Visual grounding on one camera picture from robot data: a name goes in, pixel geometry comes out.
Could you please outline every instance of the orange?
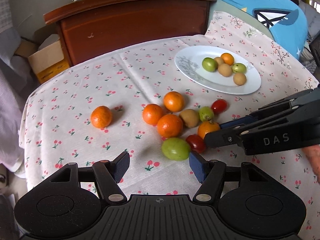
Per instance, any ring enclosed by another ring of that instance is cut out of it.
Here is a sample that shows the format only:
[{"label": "orange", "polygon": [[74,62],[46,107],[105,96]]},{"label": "orange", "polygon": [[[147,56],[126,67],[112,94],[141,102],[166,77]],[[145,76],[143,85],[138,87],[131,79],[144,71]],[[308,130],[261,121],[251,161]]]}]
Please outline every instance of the orange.
[{"label": "orange", "polygon": [[156,126],[159,119],[163,116],[163,110],[156,104],[147,105],[142,111],[142,118],[147,124]]},{"label": "orange", "polygon": [[209,132],[215,132],[220,130],[218,123],[213,121],[205,121],[198,127],[198,135],[204,139],[204,136]]},{"label": "orange", "polygon": [[235,58],[230,53],[223,53],[220,58],[222,58],[229,66],[232,66],[235,62]]},{"label": "orange", "polygon": [[182,120],[174,114],[164,115],[157,124],[158,133],[165,138],[177,137],[182,129]]},{"label": "orange", "polygon": [[96,128],[106,128],[112,121],[112,112],[106,106],[98,106],[90,116],[91,123]]},{"label": "orange", "polygon": [[184,107],[184,98],[180,93],[171,91],[164,96],[163,103],[169,111],[180,112]]}]

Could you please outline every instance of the human hand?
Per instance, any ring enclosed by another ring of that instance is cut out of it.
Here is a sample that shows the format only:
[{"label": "human hand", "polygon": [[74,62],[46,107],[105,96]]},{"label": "human hand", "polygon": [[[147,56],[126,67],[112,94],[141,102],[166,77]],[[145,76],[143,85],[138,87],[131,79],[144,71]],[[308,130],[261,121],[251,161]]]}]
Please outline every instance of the human hand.
[{"label": "human hand", "polygon": [[308,158],[314,174],[318,177],[318,183],[320,183],[320,146],[308,146],[301,150]]}]

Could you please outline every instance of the red cherry tomato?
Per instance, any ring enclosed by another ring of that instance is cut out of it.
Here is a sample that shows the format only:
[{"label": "red cherry tomato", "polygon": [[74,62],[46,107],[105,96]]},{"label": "red cherry tomato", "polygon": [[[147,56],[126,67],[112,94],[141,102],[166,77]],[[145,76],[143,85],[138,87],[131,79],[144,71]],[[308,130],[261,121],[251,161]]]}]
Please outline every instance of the red cherry tomato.
[{"label": "red cherry tomato", "polygon": [[224,99],[218,99],[214,101],[211,109],[213,110],[214,114],[221,114],[228,108],[228,102]]},{"label": "red cherry tomato", "polygon": [[195,151],[199,154],[203,153],[207,148],[203,139],[197,134],[189,135],[186,138],[186,142],[190,145],[192,151]]}]

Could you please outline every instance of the oval plate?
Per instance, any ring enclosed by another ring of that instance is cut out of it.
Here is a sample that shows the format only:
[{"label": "oval plate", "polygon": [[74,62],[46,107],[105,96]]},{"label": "oval plate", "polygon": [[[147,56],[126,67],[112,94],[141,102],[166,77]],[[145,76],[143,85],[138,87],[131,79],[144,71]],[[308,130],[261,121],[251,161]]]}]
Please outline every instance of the oval plate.
[{"label": "oval plate", "polygon": [[[245,73],[247,82],[243,86],[237,86],[231,77],[224,77],[218,71],[208,72],[202,67],[202,61],[205,57],[220,57],[223,53],[230,53],[235,58],[235,63],[242,63],[247,67]],[[192,46],[180,50],[174,62],[177,68],[194,82],[206,88],[218,92],[247,95],[257,91],[261,86],[261,77],[255,67],[243,57],[226,49],[213,46]]]}]

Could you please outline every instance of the tablecloth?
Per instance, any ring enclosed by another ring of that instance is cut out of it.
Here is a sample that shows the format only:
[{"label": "tablecloth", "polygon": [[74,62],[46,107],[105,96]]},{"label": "tablecloth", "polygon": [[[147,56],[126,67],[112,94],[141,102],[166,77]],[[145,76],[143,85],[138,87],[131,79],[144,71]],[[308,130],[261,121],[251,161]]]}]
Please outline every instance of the tablecloth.
[{"label": "tablecloth", "polygon": [[[204,88],[176,69],[175,54],[188,46],[209,45],[231,50],[254,65],[261,88],[253,94],[234,96]],[[185,108],[199,109],[223,98],[229,109],[220,114],[222,123],[237,119],[265,104],[308,88],[318,82],[294,57],[271,39],[224,12],[215,12],[205,35],[142,43],[113,51],[64,71],[40,86],[29,98],[20,129],[25,149],[28,190],[68,162],[91,166],[101,159],[113,160],[126,150],[130,168],[120,181],[130,194],[195,194],[200,184],[188,160],[175,162],[161,153],[156,127],[145,124],[141,113],[150,103],[162,105],[164,95],[178,91]],[[105,129],[90,124],[91,112],[108,106],[114,115]],[[182,138],[196,133],[184,130]],[[250,161],[297,194],[307,207],[300,231],[303,239],[319,239],[320,186],[300,149],[246,156],[238,146],[209,149],[207,160],[229,166]],[[83,188],[95,193],[92,183]],[[226,183],[224,191],[234,187]]]}]

